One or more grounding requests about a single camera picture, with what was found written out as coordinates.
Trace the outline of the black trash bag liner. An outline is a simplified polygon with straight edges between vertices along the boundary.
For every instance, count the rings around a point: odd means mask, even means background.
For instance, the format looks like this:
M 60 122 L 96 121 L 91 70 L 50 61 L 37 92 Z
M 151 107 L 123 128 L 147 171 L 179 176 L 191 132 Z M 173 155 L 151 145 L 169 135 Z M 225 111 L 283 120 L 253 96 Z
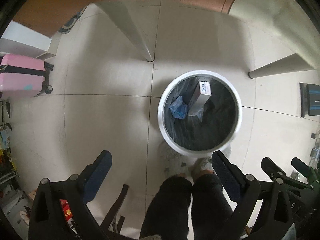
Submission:
M 175 119 L 169 109 L 180 95 L 187 105 L 199 81 L 210 83 L 212 96 L 202 112 L 185 119 Z M 179 82 L 164 104 L 164 126 L 169 137 L 191 151 L 206 151 L 221 144 L 231 133 L 236 121 L 236 104 L 226 85 L 205 76 L 193 76 Z

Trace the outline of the white round trash bin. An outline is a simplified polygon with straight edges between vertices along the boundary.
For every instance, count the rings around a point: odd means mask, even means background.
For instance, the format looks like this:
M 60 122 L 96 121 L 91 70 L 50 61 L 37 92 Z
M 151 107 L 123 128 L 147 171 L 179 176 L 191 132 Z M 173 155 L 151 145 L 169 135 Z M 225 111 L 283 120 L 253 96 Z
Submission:
M 242 103 L 223 76 L 194 70 L 174 79 L 164 90 L 157 120 L 164 141 L 193 158 L 210 157 L 228 148 L 242 123 Z

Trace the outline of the right grey slipper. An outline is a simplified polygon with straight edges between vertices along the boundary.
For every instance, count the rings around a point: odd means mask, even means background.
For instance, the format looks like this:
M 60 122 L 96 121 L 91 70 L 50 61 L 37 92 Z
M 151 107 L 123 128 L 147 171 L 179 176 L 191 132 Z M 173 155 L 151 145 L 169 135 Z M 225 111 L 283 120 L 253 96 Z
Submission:
M 197 159 L 191 169 L 191 177 L 195 180 L 196 178 L 199 178 L 201 174 L 205 174 L 206 172 L 210 174 L 214 173 L 211 157 Z

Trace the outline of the grey slipper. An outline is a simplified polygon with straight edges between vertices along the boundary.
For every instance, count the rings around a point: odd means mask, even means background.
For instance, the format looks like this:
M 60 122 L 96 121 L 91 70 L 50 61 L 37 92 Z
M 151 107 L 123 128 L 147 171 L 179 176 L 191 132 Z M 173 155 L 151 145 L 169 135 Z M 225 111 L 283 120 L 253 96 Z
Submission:
M 191 169 L 191 177 L 195 180 L 196 178 L 199 178 L 201 174 L 205 174 L 206 172 L 210 174 L 214 173 L 211 157 L 197 159 Z
M 189 176 L 188 159 L 173 150 L 166 142 L 159 145 L 158 153 L 163 160 L 163 170 L 166 178 Z

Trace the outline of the red packet on floor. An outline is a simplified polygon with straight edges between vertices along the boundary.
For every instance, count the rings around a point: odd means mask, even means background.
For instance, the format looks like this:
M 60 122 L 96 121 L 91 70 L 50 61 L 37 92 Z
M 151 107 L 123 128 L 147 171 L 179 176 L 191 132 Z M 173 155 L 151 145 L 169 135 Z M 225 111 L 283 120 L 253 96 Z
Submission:
M 64 216 L 65 216 L 65 219 L 66 219 L 68 225 L 69 225 L 70 227 L 72 227 L 72 226 L 73 226 L 73 224 L 72 224 L 72 221 L 73 221 L 72 217 L 73 217 L 73 215 L 72 215 L 71 208 L 70 208 L 67 200 L 61 199 L 61 200 L 60 200 L 60 204 L 61 204 L 61 207 L 62 207 L 62 210 L 63 210 L 63 214 L 64 214 Z

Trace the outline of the dark wooden chair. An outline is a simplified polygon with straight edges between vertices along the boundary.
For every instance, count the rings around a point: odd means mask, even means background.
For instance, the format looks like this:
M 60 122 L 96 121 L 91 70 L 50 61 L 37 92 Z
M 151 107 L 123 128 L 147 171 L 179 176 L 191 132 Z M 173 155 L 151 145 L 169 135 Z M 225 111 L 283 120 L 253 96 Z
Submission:
M 115 237 L 120 235 L 121 229 L 123 227 L 125 217 L 120 216 L 119 219 L 117 219 L 117 215 L 126 198 L 128 190 L 129 190 L 129 185 L 123 184 L 123 187 L 121 189 L 121 192 L 118 198 L 109 209 L 103 222 L 100 224 L 100 228 L 105 233 L 105 235 L 110 239 L 115 239 Z

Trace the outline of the left grey slipper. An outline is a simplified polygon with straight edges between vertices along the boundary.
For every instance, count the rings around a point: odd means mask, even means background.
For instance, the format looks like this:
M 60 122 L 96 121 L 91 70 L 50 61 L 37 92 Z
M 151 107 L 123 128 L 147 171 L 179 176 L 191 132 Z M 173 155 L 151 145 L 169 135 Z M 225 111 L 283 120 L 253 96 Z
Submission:
M 188 159 L 173 150 L 166 142 L 159 145 L 158 153 L 163 160 L 163 170 L 166 178 L 189 176 Z

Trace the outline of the person's black trousers legs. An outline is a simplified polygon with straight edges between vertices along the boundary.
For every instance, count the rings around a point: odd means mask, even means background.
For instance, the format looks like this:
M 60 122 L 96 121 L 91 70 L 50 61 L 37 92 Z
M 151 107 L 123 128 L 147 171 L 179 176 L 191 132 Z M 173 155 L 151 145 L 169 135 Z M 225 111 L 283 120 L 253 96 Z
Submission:
M 215 174 L 204 174 L 191 183 L 186 178 L 166 179 L 146 212 L 140 238 L 187 239 L 188 209 L 195 239 L 214 239 L 232 215 Z

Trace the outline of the black blue exercise bench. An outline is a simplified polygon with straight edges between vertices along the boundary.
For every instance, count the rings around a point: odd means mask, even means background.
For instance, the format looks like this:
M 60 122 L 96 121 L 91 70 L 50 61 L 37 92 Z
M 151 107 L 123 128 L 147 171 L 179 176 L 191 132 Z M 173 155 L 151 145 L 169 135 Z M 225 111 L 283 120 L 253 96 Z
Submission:
M 304 118 L 308 116 L 320 115 L 320 85 L 300 83 L 300 116 Z

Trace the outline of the blue crumpled plastic bag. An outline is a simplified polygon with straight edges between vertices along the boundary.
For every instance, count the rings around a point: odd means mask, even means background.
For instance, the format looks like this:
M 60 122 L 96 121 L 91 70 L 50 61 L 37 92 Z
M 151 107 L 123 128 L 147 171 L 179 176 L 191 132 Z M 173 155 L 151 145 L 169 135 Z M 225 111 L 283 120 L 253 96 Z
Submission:
M 171 103 L 169 109 L 175 119 L 183 120 L 188 114 L 188 106 L 184 103 L 181 95 Z

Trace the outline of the white blue medicine box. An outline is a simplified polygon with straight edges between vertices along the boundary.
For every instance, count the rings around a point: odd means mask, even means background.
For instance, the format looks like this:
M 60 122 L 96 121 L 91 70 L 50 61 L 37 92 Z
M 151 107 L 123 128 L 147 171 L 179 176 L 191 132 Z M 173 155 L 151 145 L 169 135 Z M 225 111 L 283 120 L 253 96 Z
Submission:
M 212 96 L 210 83 L 199 81 L 188 103 L 188 116 L 196 116 L 202 112 L 204 105 Z

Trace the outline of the right table leg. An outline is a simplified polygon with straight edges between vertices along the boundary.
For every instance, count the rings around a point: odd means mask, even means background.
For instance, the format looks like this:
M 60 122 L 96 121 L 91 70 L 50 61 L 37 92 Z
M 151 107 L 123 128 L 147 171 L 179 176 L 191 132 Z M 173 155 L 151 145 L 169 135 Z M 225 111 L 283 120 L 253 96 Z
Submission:
M 292 54 L 290 56 L 279 59 L 269 63 L 263 67 L 250 71 L 248 76 L 251 79 L 293 73 L 293 72 L 304 72 L 314 70 L 304 59 L 302 59 L 298 54 Z

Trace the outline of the table leg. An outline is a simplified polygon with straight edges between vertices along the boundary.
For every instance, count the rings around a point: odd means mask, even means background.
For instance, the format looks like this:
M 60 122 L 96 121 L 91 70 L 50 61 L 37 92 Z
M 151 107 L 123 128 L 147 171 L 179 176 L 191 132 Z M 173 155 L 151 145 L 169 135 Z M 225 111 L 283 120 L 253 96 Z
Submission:
M 100 1 L 95 5 L 110 18 L 146 61 L 154 61 L 155 49 L 141 27 L 138 6 L 134 1 Z
M 269 63 L 263 67 L 250 71 L 248 76 L 251 79 L 293 73 L 293 72 L 304 72 L 314 70 L 304 59 L 302 59 L 298 54 L 292 54 L 290 56 L 279 59 Z

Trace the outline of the pink suitcase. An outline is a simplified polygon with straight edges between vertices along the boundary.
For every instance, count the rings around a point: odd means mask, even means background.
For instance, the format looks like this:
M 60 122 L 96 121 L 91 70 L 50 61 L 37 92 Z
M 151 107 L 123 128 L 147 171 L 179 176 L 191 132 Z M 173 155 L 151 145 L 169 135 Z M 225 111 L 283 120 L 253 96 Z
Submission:
M 54 65 L 17 54 L 1 57 L 1 99 L 31 98 L 51 94 L 49 74 Z

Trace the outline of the left table leg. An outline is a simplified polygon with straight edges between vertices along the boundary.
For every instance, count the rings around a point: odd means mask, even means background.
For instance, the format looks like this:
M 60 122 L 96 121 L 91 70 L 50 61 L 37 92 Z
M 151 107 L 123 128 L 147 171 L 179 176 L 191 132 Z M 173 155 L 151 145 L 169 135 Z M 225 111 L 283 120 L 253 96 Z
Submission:
M 134 1 L 100 1 L 95 5 L 110 18 L 146 61 L 154 61 L 155 49 L 141 27 L 138 6 Z

